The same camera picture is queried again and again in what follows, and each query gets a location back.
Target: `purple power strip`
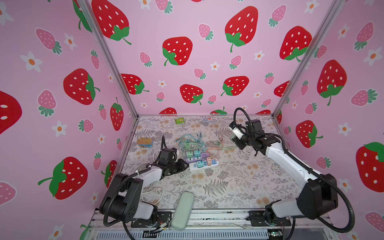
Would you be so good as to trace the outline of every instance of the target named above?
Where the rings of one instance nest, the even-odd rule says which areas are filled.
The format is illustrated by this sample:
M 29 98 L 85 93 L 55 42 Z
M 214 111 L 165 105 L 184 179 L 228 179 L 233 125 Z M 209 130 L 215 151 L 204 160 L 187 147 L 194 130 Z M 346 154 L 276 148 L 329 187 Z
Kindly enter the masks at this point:
M 197 162 L 197 161 L 200 161 L 200 160 L 206 160 L 208 156 L 209 156 L 209 153 L 207 153 L 207 152 L 202 152 L 200 157 L 190 157 L 190 158 L 186 158 L 186 159 L 185 159 L 185 162 L 189 164 L 189 163 Z

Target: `small box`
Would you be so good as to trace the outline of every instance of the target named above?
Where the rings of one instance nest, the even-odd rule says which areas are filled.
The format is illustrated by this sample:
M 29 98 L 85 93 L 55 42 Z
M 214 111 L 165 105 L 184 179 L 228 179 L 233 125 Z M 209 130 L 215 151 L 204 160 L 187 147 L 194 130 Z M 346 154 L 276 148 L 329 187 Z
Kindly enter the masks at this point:
M 200 150 L 196 150 L 194 152 L 194 154 L 195 154 L 195 157 L 200 157 L 201 156 Z

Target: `white power strip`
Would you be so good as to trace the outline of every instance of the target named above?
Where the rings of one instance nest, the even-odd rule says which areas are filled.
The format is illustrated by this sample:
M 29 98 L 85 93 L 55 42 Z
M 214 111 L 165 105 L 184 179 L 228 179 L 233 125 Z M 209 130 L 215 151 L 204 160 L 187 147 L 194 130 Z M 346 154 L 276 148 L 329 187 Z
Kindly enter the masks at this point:
M 203 167 L 197 167 L 197 162 L 190 163 L 189 164 L 189 171 L 190 172 L 194 172 L 194 171 L 197 171 L 197 170 L 205 170 L 205 169 L 208 169 L 208 168 L 217 167 L 219 165 L 219 161 L 217 160 L 217 158 L 212 158 L 212 165 L 210 165 L 210 166 L 207 165 L 207 161 L 206 160 L 203 160 L 203 163 L 204 163 Z

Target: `white flower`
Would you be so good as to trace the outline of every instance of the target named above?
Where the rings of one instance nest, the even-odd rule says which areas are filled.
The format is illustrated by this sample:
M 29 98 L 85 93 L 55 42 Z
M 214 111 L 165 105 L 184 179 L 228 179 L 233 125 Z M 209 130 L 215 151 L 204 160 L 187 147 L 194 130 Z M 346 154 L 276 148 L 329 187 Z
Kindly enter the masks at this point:
M 370 66 L 373 65 L 373 63 L 376 60 L 380 60 L 383 58 L 383 56 L 380 54 L 382 47 L 379 47 L 378 49 L 374 50 L 368 50 L 368 57 L 366 57 L 363 62 L 368 62 Z
M 217 62 L 215 61 L 213 64 L 211 64 L 211 70 L 218 70 L 218 68 L 220 67 L 220 65 L 219 64 L 217 64 Z
M 28 56 L 20 55 L 20 57 L 26 62 L 25 67 L 27 70 L 35 69 L 37 72 L 40 72 L 39 65 L 43 62 L 40 59 L 36 59 L 31 51 L 28 52 Z
M 263 95 L 262 93 L 260 93 L 260 91 L 258 91 L 257 93 L 254 93 L 254 98 L 259 98 L 261 95 Z
M 160 86 L 160 87 L 164 88 L 164 86 L 166 86 L 166 83 L 165 83 L 165 81 L 159 81 L 159 84 L 158 84 L 158 86 Z
M 358 236 L 358 233 L 353 231 L 353 232 L 349 232 L 347 237 L 350 239 L 350 240 L 360 240 L 359 239 L 359 236 Z
M 344 136 L 348 136 L 348 132 L 352 131 L 352 128 L 348 127 L 348 123 L 344 123 L 344 125 L 339 124 L 339 134 L 344 134 Z
M 68 34 L 65 33 L 65 38 L 66 40 L 64 40 L 64 42 L 70 46 L 71 50 L 73 50 L 74 47 L 77 47 L 73 41 L 73 36 L 68 36 Z
M 139 0 L 139 3 L 141 3 L 141 9 L 150 9 L 149 4 L 151 3 L 152 0 Z
M 66 124 L 61 124 L 60 121 L 57 121 L 57 126 L 53 126 L 52 130 L 56 131 L 56 137 L 60 135 L 66 135 L 65 129 L 67 128 Z
M 292 108 L 293 108 L 294 110 L 296 110 L 296 107 L 297 107 L 297 103 L 296 103 L 296 101 L 294 101 L 294 102 L 292 103 Z
M 320 3 L 317 2 L 317 0 L 312 0 L 310 2 L 307 2 L 307 8 L 305 9 L 304 13 L 309 12 L 310 14 L 313 13 L 313 10 L 319 6 Z
M 350 29 L 351 29 L 350 26 L 347 26 L 347 24 L 344 24 L 343 28 L 337 31 L 337 33 L 339 34 L 339 36 L 337 37 L 337 40 L 339 40 L 340 38 L 345 38 L 347 36 L 347 32 Z
M 102 143 L 105 143 L 105 136 L 100 133 L 100 137 L 98 137 L 97 140 L 99 140 L 99 144 L 101 145 Z
M 53 228 L 53 233 L 48 237 L 49 240 L 56 240 L 57 238 L 61 237 L 63 235 L 63 227 L 64 227 L 64 224 L 61 225 L 60 227 L 58 226 L 55 226 Z
M 95 202 L 97 202 L 97 200 L 99 200 L 98 198 L 97 198 L 97 195 L 98 195 L 99 193 L 98 192 L 93 192 L 93 196 L 91 197 L 91 199 L 90 199 L 90 201 L 92 202 L 92 205 L 95 203 Z
M 264 53 L 263 53 L 263 51 L 262 50 L 260 50 L 260 52 L 258 52 L 258 53 L 255 53 L 255 59 L 254 60 L 259 60 L 259 61 L 261 61 L 262 60 L 262 57 L 264 57 Z
M 7 8 L 5 6 L 5 3 L 0 2 L 0 24 L 5 25 L 5 21 L 11 21 L 13 22 L 13 18 L 6 12 Z
M 339 178 L 339 185 L 338 187 L 340 189 L 343 189 L 345 192 L 348 192 L 348 189 L 352 189 L 351 185 L 348 184 L 348 179 L 340 179 Z

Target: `wall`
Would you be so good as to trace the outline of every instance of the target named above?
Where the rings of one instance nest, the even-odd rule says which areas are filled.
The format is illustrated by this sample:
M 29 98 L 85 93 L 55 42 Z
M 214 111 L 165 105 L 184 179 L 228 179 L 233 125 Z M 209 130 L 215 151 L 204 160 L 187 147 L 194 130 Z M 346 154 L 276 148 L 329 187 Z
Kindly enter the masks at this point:
M 89 2 L 138 113 L 185 114 L 273 111 L 332 1 Z
M 9 0 L 0 10 L 0 239 L 82 239 L 107 190 L 101 171 L 119 159 L 133 118 L 72 1 Z
M 280 128 L 292 152 L 323 174 L 334 175 L 352 203 L 356 224 L 343 239 L 384 238 L 383 10 L 382 1 L 345 3 L 282 110 Z M 327 90 L 330 83 L 333 89 Z M 323 138 L 306 135 L 309 125 Z M 339 208 L 329 215 L 337 227 L 346 225 L 340 198 Z

